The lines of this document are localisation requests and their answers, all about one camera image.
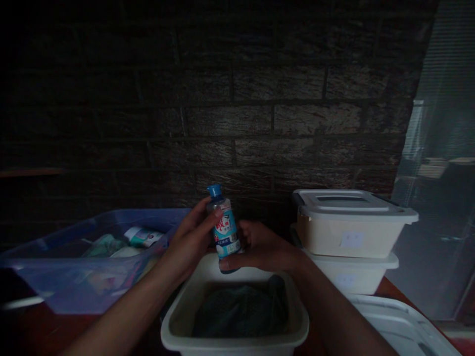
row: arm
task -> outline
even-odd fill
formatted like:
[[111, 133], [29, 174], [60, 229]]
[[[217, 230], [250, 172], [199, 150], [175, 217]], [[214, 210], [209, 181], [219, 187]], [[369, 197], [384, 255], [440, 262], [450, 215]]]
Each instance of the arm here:
[[205, 254], [210, 241], [208, 233], [223, 214], [218, 208], [203, 221], [209, 201], [205, 198], [197, 204], [153, 269], [75, 340], [64, 355], [116, 356], [132, 351], [170, 294], [189, 277]]
[[250, 248], [220, 261], [221, 269], [251, 266], [290, 274], [329, 355], [397, 355], [302, 251], [261, 223], [241, 221], [239, 226]]

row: bottle label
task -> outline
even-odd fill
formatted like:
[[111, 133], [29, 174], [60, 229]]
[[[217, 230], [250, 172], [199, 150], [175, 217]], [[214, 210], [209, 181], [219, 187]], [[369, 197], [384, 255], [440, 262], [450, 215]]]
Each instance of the bottle label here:
[[213, 237], [219, 259], [241, 250], [236, 222], [230, 207], [223, 210], [223, 217], [213, 228]]

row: forearm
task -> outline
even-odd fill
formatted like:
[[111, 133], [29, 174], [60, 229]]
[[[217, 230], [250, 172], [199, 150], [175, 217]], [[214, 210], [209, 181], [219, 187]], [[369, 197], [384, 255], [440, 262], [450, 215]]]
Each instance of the forearm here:
[[165, 261], [124, 294], [65, 355], [127, 355], [150, 327], [179, 280], [167, 275]]
[[289, 273], [329, 355], [397, 355], [307, 256], [296, 260]]

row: white storage box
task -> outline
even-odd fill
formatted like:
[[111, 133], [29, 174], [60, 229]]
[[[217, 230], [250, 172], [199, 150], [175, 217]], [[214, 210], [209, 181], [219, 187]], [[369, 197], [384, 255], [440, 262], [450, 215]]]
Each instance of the white storage box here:
[[386, 258], [404, 224], [419, 220], [401, 208], [363, 190], [298, 189], [297, 232], [312, 254]]
[[343, 294], [374, 294], [386, 270], [399, 267], [399, 260], [392, 252], [384, 259], [313, 255], [302, 247], [294, 228], [295, 224], [292, 224], [290, 234], [294, 244]]
[[349, 301], [400, 355], [461, 356], [421, 313], [387, 298], [348, 296]]
[[[216, 287], [265, 283], [278, 274], [285, 281], [288, 301], [288, 332], [259, 338], [195, 338], [191, 336], [194, 317], [205, 296]], [[168, 310], [161, 328], [163, 346], [184, 356], [208, 355], [292, 355], [294, 348], [307, 338], [309, 319], [292, 279], [286, 273], [265, 272], [243, 267], [231, 274], [222, 274], [218, 255], [209, 254], [199, 262]]]

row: blue plastic bin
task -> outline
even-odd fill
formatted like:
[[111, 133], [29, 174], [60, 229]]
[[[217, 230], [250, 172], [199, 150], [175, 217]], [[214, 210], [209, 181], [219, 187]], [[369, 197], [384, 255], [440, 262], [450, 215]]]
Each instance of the blue plastic bin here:
[[[170, 241], [190, 209], [114, 210], [77, 223], [3, 253], [10, 267], [42, 297], [56, 314], [101, 314], [130, 288], [151, 259], [160, 257], [162, 239]], [[139, 255], [125, 258], [81, 258], [105, 234], [123, 239], [133, 226], [166, 232]], [[107, 288], [98, 288], [102, 284]]]

